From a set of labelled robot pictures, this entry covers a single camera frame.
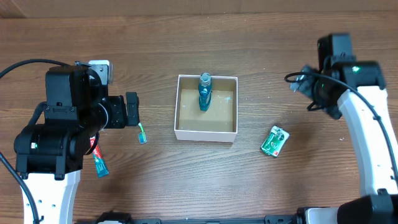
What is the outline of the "green white soap packet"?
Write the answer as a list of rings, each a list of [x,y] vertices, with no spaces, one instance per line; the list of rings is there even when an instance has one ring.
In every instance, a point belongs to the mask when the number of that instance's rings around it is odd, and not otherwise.
[[[290,134],[287,131],[278,126],[273,126],[263,142],[261,150],[268,156],[277,157],[289,137]]]

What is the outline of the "teal mouthwash bottle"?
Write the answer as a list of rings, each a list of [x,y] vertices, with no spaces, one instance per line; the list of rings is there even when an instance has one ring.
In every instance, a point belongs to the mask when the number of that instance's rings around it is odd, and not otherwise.
[[[212,79],[209,73],[202,73],[198,85],[199,106],[201,111],[207,111],[211,102]]]

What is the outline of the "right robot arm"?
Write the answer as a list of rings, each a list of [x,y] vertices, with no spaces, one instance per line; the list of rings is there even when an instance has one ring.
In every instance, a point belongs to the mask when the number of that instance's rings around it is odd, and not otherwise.
[[[318,39],[318,65],[284,80],[312,100],[308,111],[344,118],[356,156],[360,197],[339,207],[302,207],[293,223],[397,223],[397,138],[386,81],[376,61],[359,61],[348,33]]]

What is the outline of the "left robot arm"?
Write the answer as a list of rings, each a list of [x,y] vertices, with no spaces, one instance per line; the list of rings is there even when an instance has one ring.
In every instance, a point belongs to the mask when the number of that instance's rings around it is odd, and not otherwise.
[[[52,67],[45,74],[46,102],[14,141],[23,191],[24,223],[71,223],[83,168],[102,129],[139,124],[135,92],[108,94],[107,65]]]

